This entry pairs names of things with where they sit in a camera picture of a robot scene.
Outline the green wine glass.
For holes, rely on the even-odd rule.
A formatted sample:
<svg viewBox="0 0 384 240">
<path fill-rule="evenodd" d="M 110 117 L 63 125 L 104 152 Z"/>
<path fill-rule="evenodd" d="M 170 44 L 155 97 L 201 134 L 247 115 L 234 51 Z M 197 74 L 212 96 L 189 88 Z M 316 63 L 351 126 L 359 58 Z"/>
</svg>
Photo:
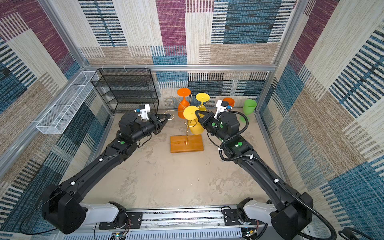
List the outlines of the green wine glass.
<svg viewBox="0 0 384 240">
<path fill-rule="evenodd" d="M 256 107 L 257 107 L 257 102 L 255 100 L 252 100 L 252 99 L 245 100 L 243 105 L 244 115 L 248 117 L 248 115 L 251 115 L 252 113 L 254 113 Z"/>
</svg>

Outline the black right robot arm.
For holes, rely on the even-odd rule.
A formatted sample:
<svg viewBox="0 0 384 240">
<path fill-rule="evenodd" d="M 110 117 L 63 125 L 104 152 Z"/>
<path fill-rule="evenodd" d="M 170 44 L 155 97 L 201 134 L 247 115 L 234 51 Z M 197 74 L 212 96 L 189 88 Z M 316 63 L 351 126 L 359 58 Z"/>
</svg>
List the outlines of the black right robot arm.
<svg viewBox="0 0 384 240">
<path fill-rule="evenodd" d="M 241 224 L 258 220 L 272 226 L 284 239 L 296 236 L 311 239 L 303 229 L 312 222 L 315 210 L 313 199 L 300 194 L 282 180 L 258 155 L 254 147 L 242 137 L 249 127 L 249 120 L 240 128 L 237 116 L 246 119 L 238 111 L 224 111 L 218 114 L 194 110 L 193 116 L 209 135 L 218 138 L 219 156 L 225 162 L 233 162 L 244 169 L 269 196 L 271 203 L 259 203 L 246 198 L 237 205 L 237 215 Z"/>
</svg>

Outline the gold wire wine glass rack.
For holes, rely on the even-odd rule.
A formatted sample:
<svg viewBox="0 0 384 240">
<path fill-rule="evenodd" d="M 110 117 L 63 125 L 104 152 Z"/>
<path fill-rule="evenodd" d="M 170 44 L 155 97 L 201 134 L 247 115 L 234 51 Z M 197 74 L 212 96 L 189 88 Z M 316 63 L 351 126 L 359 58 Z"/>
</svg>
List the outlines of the gold wire wine glass rack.
<svg viewBox="0 0 384 240">
<path fill-rule="evenodd" d="M 189 129 L 188 121 L 182 119 L 186 125 L 186 134 L 184 136 L 172 136 L 171 137 L 171 153 L 188 153 L 188 152 L 201 152 L 204 150 L 202 134 L 193 135 Z"/>
</svg>

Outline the orange front wine glass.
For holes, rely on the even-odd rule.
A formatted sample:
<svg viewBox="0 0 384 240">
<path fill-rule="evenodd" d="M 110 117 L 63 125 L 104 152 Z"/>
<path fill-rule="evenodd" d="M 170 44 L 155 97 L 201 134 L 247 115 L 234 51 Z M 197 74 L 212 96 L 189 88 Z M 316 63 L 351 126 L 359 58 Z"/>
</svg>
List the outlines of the orange front wine glass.
<svg viewBox="0 0 384 240">
<path fill-rule="evenodd" d="M 227 102 L 229 104 L 229 106 L 231 106 L 232 108 L 234 107 L 235 105 L 235 100 L 232 99 L 232 98 L 224 98 L 223 99 L 223 102 Z"/>
</svg>

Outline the yellow front wine glass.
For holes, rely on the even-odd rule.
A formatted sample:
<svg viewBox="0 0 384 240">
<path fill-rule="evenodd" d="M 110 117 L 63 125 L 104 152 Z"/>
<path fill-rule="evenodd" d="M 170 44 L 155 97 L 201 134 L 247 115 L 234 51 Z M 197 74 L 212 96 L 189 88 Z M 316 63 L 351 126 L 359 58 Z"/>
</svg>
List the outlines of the yellow front wine glass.
<svg viewBox="0 0 384 240">
<path fill-rule="evenodd" d="M 188 121 L 188 126 L 193 135 L 201 135 L 204 131 L 204 128 L 198 121 L 196 111 L 199 108 L 196 106 L 188 106 L 183 112 L 184 118 Z"/>
</svg>

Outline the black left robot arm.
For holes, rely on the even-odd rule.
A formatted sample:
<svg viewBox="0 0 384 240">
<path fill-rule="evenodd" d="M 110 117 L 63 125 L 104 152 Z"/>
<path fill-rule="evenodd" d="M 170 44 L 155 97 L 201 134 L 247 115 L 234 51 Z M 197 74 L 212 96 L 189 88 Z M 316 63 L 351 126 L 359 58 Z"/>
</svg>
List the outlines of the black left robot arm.
<svg viewBox="0 0 384 240">
<path fill-rule="evenodd" d="M 87 193 L 112 169 L 127 160 L 141 139 L 157 135 L 170 114 L 151 114 L 141 118 L 137 113 L 123 115 L 116 138 L 89 165 L 58 186 L 51 184 L 42 194 L 42 217 L 68 235 L 83 225 L 112 223 L 116 228 L 128 224 L 126 208 L 116 202 L 84 204 Z"/>
</svg>

